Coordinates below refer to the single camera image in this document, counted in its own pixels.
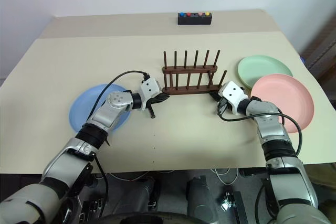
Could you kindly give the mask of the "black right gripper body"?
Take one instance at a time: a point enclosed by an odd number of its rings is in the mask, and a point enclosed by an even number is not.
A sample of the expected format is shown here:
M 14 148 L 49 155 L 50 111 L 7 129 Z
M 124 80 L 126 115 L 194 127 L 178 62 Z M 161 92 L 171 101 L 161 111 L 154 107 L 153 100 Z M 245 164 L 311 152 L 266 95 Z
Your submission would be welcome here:
M 232 103 L 228 101 L 226 98 L 222 98 L 219 102 L 222 102 L 224 104 L 224 112 L 228 110 L 230 113 L 232 113 Z

